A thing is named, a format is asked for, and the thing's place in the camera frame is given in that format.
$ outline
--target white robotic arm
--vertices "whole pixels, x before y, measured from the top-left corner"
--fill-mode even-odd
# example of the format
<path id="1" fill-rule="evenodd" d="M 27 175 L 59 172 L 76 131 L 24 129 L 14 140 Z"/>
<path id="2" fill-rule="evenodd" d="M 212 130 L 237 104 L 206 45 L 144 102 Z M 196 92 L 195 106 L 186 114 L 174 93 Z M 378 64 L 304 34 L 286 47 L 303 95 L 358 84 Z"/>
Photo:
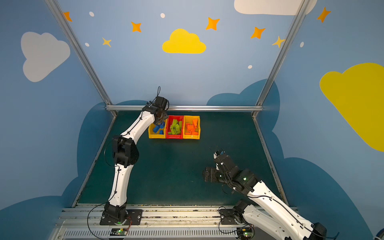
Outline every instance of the white robotic arm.
<path id="1" fill-rule="evenodd" d="M 263 181 L 256 179 L 249 169 L 240 170 L 224 151 L 214 153 L 216 168 L 203 171 L 206 182 L 222 182 L 234 191 L 244 194 L 261 206 L 268 215 L 253 205 L 240 201 L 232 209 L 219 210 L 222 217 L 233 218 L 238 224 L 259 227 L 277 240 L 324 240 L 326 229 L 320 223 L 311 223 L 280 200 Z"/>
<path id="2" fill-rule="evenodd" d="M 142 109 L 139 117 L 120 136 L 112 140 L 115 175 L 112 191 L 100 220 L 100 225 L 124 225 L 128 218 L 126 211 L 127 187 L 133 165 L 139 158 L 137 141 L 151 125 L 161 124 L 168 118 L 167 99 L 157 96 Z"/>

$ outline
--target pile of orange blocks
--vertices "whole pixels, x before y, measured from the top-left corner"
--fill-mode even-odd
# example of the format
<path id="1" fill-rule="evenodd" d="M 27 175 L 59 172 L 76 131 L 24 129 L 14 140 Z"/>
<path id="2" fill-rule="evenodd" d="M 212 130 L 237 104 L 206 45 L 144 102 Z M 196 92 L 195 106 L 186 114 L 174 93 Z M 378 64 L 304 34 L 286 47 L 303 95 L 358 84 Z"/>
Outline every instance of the pile of orange blocks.
<path id="1" fill-rule="evenodd" d="M 198 119 L 192 119 L 192 122 L 193 124 L 190 124 L 190 123 L 186 123 L 186 127 L 187 129 L 185 130 L 185 135 L 198 135 L 198 131 L 197 131 L 197 121 Z"/>

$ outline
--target yellow bin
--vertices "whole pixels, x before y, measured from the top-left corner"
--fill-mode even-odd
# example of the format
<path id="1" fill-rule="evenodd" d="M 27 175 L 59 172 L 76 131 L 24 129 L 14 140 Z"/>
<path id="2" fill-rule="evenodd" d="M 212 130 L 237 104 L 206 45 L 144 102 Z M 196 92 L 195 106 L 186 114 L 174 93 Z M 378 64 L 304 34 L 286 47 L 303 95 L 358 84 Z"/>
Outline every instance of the yellow bin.
<path id="1" fill-rule="evenodd" d="M 155 128 L 154 124 L 149 125 L 148 127 L 148 137 L 149 138 L 164 138 L 166 137 L 166 129 L 168 124 L 168 119 L 165 120 L 166 126 L 164 128 L 160 128 L 157 133 L 153 132 L 153 129 Z"/>
<path id="2" fill-rule="evenodd" d="M 197 120 L 197 131 L 198 131 L 198 135 L 186 135 L 185 134 L 185 131 L 187 130 L 187 123 L 189 124 L 193 124 L 192 122 L 192 119 L 198 119 Z M 201 129 L 200 129 L 200 116 L 187 116 L 187 115 L 184 115 L 184 122 L 183 122 L 183 125 L 184 125 L 184 129 L 183 129 L 183 139 L 200 139 L 200 133 L 201 133 Z"/>

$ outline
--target yellow cloud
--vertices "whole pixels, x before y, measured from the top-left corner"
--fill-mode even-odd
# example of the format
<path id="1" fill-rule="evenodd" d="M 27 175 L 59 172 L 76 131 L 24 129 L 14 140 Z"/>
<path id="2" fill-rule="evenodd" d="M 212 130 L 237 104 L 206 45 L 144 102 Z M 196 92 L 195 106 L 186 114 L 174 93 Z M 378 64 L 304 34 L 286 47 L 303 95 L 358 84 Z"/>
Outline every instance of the yellow cloud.
<path id="1" fill-rule="evenodd" d="M 344 73 L 329 72 L 320 88 L 356 133 L 384 152 L 384 67 L 362 63 Z"/>
<path id="2" fill-rule="evenodd" d="M 196 34 L 181 28 L 173 31 L 169 41 L 163 43 L 163 51 L 166 53 L 203 53 L 206 48 Z"/>

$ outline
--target green mat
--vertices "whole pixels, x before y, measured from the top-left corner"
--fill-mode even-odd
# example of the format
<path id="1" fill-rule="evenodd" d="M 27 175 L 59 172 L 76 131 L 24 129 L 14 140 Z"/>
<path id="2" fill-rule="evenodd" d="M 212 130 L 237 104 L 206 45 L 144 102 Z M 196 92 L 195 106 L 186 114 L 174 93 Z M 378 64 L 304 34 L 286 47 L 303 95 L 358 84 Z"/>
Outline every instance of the green mat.
<path id="1" fill-rule="evenodd" d="M 279 196 L 250 113 L 169 112 L 198 115 L 200 140 L 149 139 L 146 130 L 137 143 L 140 153 L 127 190 L 128 204 L 144 205 L 234 205 L 245 196 L 220 183 L 204 182 L 205 167 L 214 167 L 213 152 L 220 146 L 240 169 L 249 168 Z M 100 204 L 111 193 L 114 168 L 104 160 L 104 148 L 114 135 L 125 131 L 139 112 L 121 111 L 80 196 L 79 203 Z M 106 150 L 112 165 L 112 146 Z"/>

